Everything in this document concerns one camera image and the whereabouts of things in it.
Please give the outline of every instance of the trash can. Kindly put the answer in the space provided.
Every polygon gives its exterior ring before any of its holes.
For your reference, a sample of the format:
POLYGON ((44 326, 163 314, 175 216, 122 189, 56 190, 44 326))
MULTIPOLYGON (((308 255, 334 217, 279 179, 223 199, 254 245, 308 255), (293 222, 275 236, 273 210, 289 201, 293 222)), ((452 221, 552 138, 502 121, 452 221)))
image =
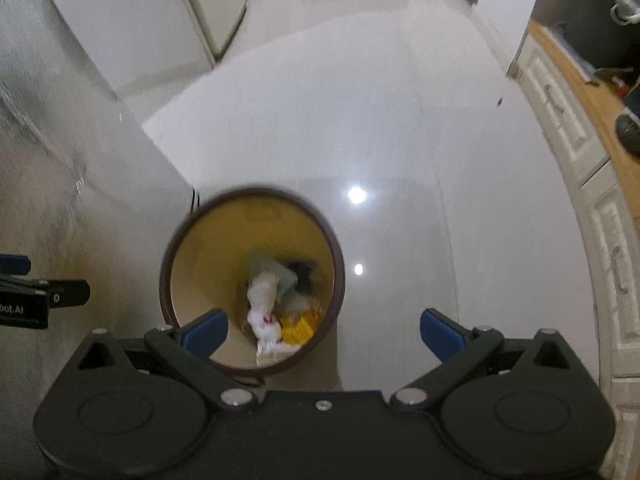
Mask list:
POLYGON ((322 341, 337 320, 344 285, 342 251, 320 212, 286 190, 247 187, 213 198, 180 225, 162 262, 160 303, 165 321, 176 328, 222 308, 228 334, 210 364, 230 376, 261 378, 292 367, 322 341), (277 260, 314 261, 314 299, 323 316, 299 351, 263 366, 242 326, 255 250, 277 260))

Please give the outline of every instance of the refrigerator door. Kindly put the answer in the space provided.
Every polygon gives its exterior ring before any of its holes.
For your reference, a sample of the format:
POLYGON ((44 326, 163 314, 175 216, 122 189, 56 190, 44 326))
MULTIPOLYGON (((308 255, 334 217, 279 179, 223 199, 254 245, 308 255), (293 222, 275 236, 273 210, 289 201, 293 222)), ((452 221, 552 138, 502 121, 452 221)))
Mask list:
POLYGON ((0 252, 30 276, 83 278, 86 306, 42 332, 0 327, 0 471, 45 478, 33 413, 93 328, 163 322, 158 275, 193 189, 100 76, 51 0, 0 0, 0 252))

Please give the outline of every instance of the cabinet handle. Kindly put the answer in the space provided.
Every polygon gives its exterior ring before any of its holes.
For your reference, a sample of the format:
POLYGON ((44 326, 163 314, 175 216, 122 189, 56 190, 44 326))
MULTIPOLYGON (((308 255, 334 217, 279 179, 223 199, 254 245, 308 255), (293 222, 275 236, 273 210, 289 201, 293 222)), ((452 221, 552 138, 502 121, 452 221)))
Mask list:
POLYGON ((553 94, 551 93, 551 85, 549 83, 545 85, 545 95, 546 100, 551 103, 551 107, 556 111, 556 113, 563 115, 564 108, 554 101, 553 94))
POLYGON ((613 281, 616 284, 616 290, 621 294, 628 294, 629 289, 626 286, 622 286, 620 282, 620 272, 618 270, 618 255, 622 252, 622 247, 616 245, 611 251, 611 270, 613 271, 613 281))

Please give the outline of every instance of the screw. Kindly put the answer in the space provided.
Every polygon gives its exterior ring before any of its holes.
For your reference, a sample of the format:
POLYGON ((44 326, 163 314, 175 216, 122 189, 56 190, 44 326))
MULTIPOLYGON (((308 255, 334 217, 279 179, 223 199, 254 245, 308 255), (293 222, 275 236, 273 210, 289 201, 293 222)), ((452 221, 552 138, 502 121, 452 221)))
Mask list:
POLYGON ((396 399, 408 406, 422 404, 428 398, 427 392, 420 388, 405 388, 396 392, 396 399))
POLYGON ((318 400, 316 402, 316 408, 321 412, 328 412, 334 404, 330 400, 318 400))
POLYGON ((242 388, 233 388, 231 390, 227 390, 222 392, 220 395, 220 399, 227 406, 244 406, 248 404, 252 400, 254 400, 254 394, 252 394, 249 390, 244 390, 242 388))

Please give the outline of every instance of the hallway floor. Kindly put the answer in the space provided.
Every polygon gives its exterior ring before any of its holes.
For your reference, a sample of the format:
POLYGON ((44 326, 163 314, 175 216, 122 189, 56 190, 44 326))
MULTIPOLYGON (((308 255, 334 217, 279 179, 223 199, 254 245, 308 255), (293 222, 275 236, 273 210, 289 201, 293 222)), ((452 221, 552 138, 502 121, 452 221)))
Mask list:
POLYGON ((571 203, 469 15, 465 0, 251 0, 225 60, 145 123, 204 200, 286 187, 340 240, 337 329, 270 386, 391 393, 438 364, 428 306, 508 336, 555 326, 597 374, 571 203))

